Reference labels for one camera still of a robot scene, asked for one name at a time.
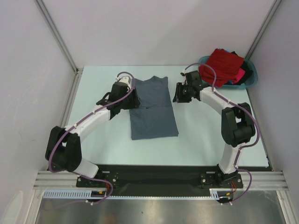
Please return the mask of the grey-blue t shirt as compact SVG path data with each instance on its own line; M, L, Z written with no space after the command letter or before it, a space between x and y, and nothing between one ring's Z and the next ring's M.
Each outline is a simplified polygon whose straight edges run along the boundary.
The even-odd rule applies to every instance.
M168 88L168 77L152 76L144 81L135 81L140 105L129 111L131 139L177 137L179 132Z

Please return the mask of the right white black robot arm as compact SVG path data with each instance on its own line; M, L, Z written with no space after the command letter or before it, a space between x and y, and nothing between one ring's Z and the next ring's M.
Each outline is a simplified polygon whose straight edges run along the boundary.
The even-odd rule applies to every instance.
M176 84L174 103L201 101L221 116L221 136L225 142L222 158L216 166L214 183L227 187L238 174L242 149L256 134L249 104L235 104L214 87L202 81L198 71L182 72L184 81Z

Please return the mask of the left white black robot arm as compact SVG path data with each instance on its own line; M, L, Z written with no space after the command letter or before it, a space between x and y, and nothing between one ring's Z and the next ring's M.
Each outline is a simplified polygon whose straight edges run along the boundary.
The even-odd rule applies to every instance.
M53 173L68 171L87 177L92 186L103 182L98 165L82 156L81 143L96 128L110 121L121 110L136 109L140 105L135 87L115 82L110 92L96 103L94 109L71 126L55 126L50 132L45 158Z

